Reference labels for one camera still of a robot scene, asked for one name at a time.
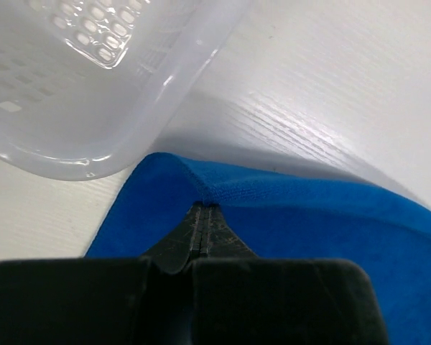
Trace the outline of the blue towel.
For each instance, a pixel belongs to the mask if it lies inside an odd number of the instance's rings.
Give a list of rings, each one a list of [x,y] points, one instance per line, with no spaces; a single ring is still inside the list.
[[[343,258],[371,278],[392,344],[431,344],[431,211],[368,183],[302,178],[168,153],[145,157],[86,254],[142,254],[190,207],[218,204],[267,258]]]

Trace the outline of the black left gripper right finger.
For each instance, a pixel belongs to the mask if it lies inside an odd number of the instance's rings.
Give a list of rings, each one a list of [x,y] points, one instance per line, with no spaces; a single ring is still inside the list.
[[[200,256],[207,258],[257,258],[254,251],[228,226],[221,207],[207,208],[200,240]]]

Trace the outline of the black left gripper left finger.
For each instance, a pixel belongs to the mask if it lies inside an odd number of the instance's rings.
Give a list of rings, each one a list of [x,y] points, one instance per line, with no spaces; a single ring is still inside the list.
[[[141,257],[150,258],[167,274],[177,274],[191,261],[205,256],[202,250],[204,233],[205,206],[194,203],[184,219]]]

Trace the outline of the white plastic basket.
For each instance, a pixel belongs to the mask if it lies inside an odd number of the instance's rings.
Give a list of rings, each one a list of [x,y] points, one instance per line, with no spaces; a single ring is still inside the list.
[[[248,1],[0,1],[0,160],[92,180],[147,151]]]

